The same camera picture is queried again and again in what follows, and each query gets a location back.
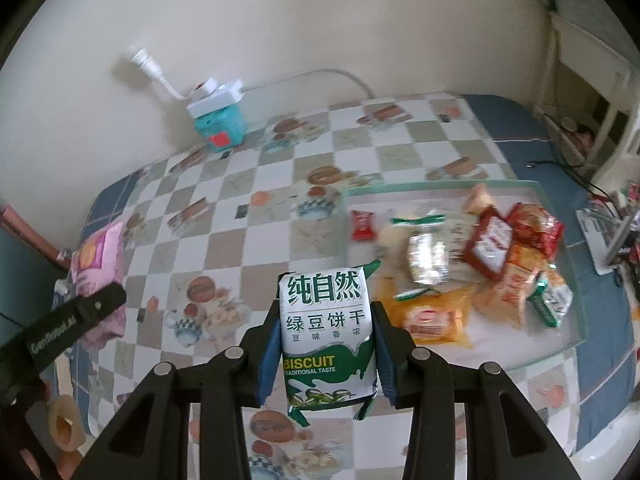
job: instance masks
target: blue gripper pad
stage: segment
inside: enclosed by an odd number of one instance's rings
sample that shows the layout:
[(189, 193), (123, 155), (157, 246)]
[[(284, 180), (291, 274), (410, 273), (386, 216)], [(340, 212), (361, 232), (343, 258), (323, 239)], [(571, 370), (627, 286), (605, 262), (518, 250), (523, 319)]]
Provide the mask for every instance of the blue gripper pad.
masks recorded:
[(273, 382), (278, 373), (278, 364), (280, 363), (281, 355), (282, 340), (280, 334), (280, 317), (278, 317), (273, 325), (273, 330), (271, 331), (262, 361), (258, 365), (257, 399), (261, 406), (273, 390)]
[(383, 330), (380, 326), (376, 311), (372, 309), (371, 313), (376, 343), (376, 367), (378, 368), (378, 375), (380, 376), (380, 385), (382, 386), (382, 392), (385, 394), (385, 397), (389, 399), (391, 405), (394, 406), (396, 397), (398, 396), (398, 390), (396, 388), (396, 384), (398, 384), (396, 367), (391, 359), (391, 352), (383, 336)]

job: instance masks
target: pink bag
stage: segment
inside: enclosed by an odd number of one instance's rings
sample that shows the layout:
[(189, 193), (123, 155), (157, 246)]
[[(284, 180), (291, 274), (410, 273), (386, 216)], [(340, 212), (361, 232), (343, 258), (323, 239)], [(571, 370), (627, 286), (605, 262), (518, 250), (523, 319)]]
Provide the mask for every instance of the pink bag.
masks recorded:
[[(86, 298), (110, 283), (122, 284), (121, 221), (112, 222), (87, 238), (71, 260), (71, 279), (78, 296)], [(101, 350), (115, 337), (124, 336), (127, 315), (124, 305), (82, 336), (86, 350)]]

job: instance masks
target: white cable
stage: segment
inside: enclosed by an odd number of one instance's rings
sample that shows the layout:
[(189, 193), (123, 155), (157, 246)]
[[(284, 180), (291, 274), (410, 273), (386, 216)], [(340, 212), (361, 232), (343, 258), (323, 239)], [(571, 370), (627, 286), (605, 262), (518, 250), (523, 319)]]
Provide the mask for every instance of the white cable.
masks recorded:
[(169, 83), (166, 78), (161, 75), (160, 77), (156, 77), (155, 78), (156, 81), (158, 81), (162, 86), (164, 86), (164, 88), (166, 88), (166, 90), (169, 92), (169, 94), (171, 94), (171, 96), (174, 99), (178, 99), (178, 101), (186, 101), (188, 99), (188, 97), (182, 95), (180, 92), (178, 92), (172, 85), (171, 83)]
[(245, 87), (244, 91), (245, 92), (249, 92), (251, 90), (257, 90), (258, 88), (266, 88), (267, 86), (279, 85), (281, 83), (290, 81), (292, 79), (296, 79), (298, 77), (302, 77), (302, 76), (305, 76), (305, 75), (311, 75), (311, 74), (315, 74), (315, 73), (319, 73), (319, 72), (329, 72), (329, 73), (339, 74), (339, 75), (343, 75), (345, 77), (348, 77), (354, 83), (356, 83), (356, 85), (358, 85), (360, 88), (362, 88), (362, 91), (365, 94), (367, 94), (367, 98), (369, 98), (369, 99), (375, 99), (376, 98), (376, 95), (373, 93), (373, 91), (371, 90), (369, 85), (367, 85), (362, 79), (360, 79), (355, 74), (352, 74), (351, 72), (348, 72), (347, 70), (342, 70), (340, 68), (317, 68), (315, 70), (309, 70), (308, 72), (302, 72), (300, 74), (291, 75), (291, 76), (284, 77), (282, 79), (277, 79), (276, 81), (271, 81), (271, 82), (268, 82), (268, 83), (265, 83), (265, 84), (261, 84), (261, 85), (258, 85), (258, 86)]

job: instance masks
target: teal box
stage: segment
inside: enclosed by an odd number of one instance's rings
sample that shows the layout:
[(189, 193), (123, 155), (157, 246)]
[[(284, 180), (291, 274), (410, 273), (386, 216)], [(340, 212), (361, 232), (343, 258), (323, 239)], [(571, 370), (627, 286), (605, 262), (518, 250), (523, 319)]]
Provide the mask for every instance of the teal box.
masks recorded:
[(238, 105), (214, 110), (193, 121), (196, 131), (207, 141), (214, 152), (224, 152), (242, 144), (246, 124)]

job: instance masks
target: green snack package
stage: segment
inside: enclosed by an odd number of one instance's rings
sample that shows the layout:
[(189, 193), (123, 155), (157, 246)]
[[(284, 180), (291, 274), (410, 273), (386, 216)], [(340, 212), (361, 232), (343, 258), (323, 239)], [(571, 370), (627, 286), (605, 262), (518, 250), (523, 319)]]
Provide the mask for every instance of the green snack package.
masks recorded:
[(282, 361), (289, 416), (364, 402), (377, 391), (365, 269), (286, 274), (280, 280)]
[(557, 328), (566, 315), (574, 294), (552, 264), (551, 269), (542, 272), (533, 293), (527, 298), (540, 314), (542, 321)]

